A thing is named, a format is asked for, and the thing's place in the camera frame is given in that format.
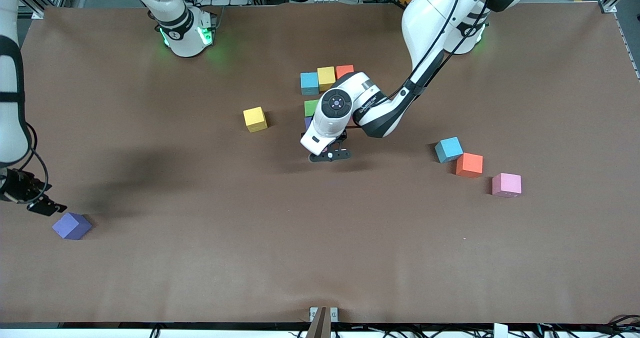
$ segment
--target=pink cube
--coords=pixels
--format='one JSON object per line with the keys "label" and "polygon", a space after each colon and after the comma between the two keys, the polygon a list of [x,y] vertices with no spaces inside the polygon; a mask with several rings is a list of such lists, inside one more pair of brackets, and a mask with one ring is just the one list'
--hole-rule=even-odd
{"label": "pink cube", "polygon": [[498,197],[513,198],[522,194],[522,177],[518,174],[501,172],[493,177],[491,194]]}

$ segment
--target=cube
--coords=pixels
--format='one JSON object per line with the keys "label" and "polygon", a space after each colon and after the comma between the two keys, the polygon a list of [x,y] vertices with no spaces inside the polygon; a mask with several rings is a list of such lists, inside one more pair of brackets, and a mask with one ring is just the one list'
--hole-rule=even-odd
{"label": "cube", "polygon": [[316,112],[316,106],[320,102],[320,99],[307,100],[304,102],[304,116],[311,117]]}
{"label": "cube", "polygon": [[336,70],[334,67],[318,68],[318,85],[320,92],[327,91],[336,83]]}
{"label": "cube", "polygon": [[91,223],[80,214],[67,212],[53,224],[52,228],[65,240],[77,241],[91,229]]}
{"label": "cube", "polygon": [[482,155],[462,153],[457,159],[455,174],[460,177],[478,178],[482,176]]}
{"label": "cube", "polygon": [[436,144],[436,154],[440,163],[451,162],[462,156],[462,146],[458,137],[442,139]]}
{"label": "cube", "polygon": [[340,79],[340,77],[344,76],[347,73],[354,73],[354,65],[350,64],[348,66],[336,66],[335,67],[335,78]]}
{"label": "cube", "polygon": [[300,73],[300,88],[302,95],[318,95],[320,94],[320,86],[318,85],[318,73]]}
{"label": "cube", "polygon": [[518,174],[501,172],[491,180],[491,194],[498,197],[513,198],[522,194],[522,177]]}
{"label": "cube", "polygon": [[243,110],[242,114],[244,115],[244,124],[249,129],[249,132],[253,133],[267,129],[267,119],[262,107]]}

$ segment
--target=blue cube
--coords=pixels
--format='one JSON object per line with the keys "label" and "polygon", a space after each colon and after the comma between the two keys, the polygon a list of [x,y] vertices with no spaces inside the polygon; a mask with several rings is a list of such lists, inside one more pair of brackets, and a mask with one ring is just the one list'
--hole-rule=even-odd
{"label": "blue cube", "polygon": [[80,214],[65,213],[53,224],[53,230],[65,240],[79,240],[91,229],[91,223]]}
{"label": "blue cube", "polygon": [[300,88],[302,95],[318,95],[320,94],[320,85],[318,84],[318,72],[300,73]]}
{"label": "blue cube", "polygon": [[436,144],[436,154],[440,163],[451,162],[462,156],[462,146],[458,137],[442,139]]}

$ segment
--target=purple cube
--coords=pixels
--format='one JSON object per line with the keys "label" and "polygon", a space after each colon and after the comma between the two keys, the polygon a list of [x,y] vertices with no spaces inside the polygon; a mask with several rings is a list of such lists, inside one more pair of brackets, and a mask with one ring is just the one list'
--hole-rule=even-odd
{"label": "purple cube", "polygon": [[492,180],[491,194],[498,197],[513,198],[522,194],[522,178],[518,174],[501,172]]}
{"label": "purple cube", "polygon": [[79,240],[91,229],[91,223],[80,214],[64,213],[59,221],[53,224],[53,230],[66,240]]}

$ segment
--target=table surface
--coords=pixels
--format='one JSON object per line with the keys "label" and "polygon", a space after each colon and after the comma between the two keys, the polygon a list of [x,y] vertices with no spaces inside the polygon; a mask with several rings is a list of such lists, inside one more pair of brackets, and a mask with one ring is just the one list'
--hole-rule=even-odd
{"label": "table surface", "polygon": [[[640,311],[639,85],[596,3],[491,16],[385,139],[311,164],[300,72],[410,70],[393,5],[236,7],[178,58],[144,9],[53,8],[22,49],[50,197],[2,205],[0,320],[606,322]],[[270,127],[249,133],[242,110]],[[434,144],[459,137],[480,178]],[[30,170],[41,174],[38,165]],[[490,195],[521,174],[523,196]]]}

